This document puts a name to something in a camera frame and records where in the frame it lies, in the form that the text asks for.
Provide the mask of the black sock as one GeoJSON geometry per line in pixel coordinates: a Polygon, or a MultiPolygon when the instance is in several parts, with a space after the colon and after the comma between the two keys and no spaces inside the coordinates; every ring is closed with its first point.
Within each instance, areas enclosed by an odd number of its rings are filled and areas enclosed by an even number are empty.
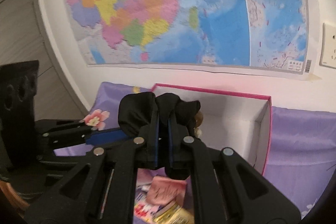
{"type": "Polygon", "coordinates": [[[118,124],[127,136],[145,140],[145,147],[136,156],[139,167],[163,168],[173,180],[187,179],[189,156],[181,142],[185,136],[195,137],[200,109],[198,100],[184,101],[173,93],[156,96],[142,92],[125,96],[119,105],[118,124]]]}

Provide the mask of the floral tissue pack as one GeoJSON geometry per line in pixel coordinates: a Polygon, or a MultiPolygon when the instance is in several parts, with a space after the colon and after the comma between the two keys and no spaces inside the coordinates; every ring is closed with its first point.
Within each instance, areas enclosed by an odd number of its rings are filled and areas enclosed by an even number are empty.
{"type": "Polygon", "coordinates": [[[140,191],[135,196],[133,223],[155,223],[154,215],[160,210],[159,205],[152,205],[146,201],[147,193],[140,191]]]}

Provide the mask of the gold yellow packet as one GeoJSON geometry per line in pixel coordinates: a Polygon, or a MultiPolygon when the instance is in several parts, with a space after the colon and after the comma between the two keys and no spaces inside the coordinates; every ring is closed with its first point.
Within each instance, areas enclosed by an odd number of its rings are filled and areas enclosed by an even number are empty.
{"type": "Polygon", "coordinates": [[[194,216],[171,201],[164,208],[159,210],[153,217],[153,222],[158,224],[194,224],[194,216]]]}

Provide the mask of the pink cosmetic pouch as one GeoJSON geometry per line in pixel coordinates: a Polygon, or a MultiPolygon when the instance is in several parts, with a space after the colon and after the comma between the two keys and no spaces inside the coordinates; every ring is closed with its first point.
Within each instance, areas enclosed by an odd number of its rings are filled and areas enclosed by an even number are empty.
{"type": "Polygon", "coordinates": [[[187,189],[185,180],[173,180],[168,177],[155,176],[146,195],[147,203],[167,205],[171,201],[183,206],[187,189]]]}

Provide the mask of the pink cardboard box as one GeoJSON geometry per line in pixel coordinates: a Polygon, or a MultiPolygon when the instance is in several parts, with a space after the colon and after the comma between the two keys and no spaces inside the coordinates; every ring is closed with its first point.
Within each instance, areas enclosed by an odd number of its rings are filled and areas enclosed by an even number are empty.
{"type": "Polygon", "coordinates": [[[260,174],[265,173],[272,135],[272,97],[169,84],[155,84],[160,96],[173,93],[201,103],[201,140],[214,149],[230,147],[260,174]]]}

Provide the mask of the purple floral cloth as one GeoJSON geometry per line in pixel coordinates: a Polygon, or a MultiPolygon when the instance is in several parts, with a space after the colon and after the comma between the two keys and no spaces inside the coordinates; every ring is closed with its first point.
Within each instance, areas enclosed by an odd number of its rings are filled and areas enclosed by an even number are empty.
{"type": "MultiPolygon", "coordinates": [[[[88,116],[109,112],[103,129],[117,128],[120,101],[151,90],[101,83],[88,116]]],[[[59,148],[56,156],[85,156],[93,145],[59,148]]],[[[303,223],[335,223],[335,113],[272,107],[265,178],[301,212],[303,223]]]]}

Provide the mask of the grey door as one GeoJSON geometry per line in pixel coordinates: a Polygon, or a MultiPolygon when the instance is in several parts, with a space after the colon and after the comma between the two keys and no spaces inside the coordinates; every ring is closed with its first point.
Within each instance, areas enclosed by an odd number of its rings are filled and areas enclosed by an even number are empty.
{"type": "Polygon", "coordinates": [[[51,47],[38,0],[1,0],[1,64],[31,60],[39,61],[35,118],[86,116],[51,47]]]}

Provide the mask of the white wall socket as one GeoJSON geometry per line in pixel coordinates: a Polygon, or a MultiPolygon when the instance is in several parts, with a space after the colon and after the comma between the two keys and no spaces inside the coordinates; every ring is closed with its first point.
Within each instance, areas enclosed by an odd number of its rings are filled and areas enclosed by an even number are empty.
{"type": "Polygon", "coordinates": [[[336,68],[336,28],[329,23],[323,23],[319,65],[327,68],[336,68]]]}

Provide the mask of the colourful wall map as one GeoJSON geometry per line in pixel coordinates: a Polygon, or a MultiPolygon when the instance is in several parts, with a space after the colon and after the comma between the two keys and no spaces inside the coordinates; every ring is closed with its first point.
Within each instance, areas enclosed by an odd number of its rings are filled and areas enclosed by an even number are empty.
{"type": "Polygon", "coordinates": [[[63,0],[88,65],[307,79],[317,0],[63,0]]]}

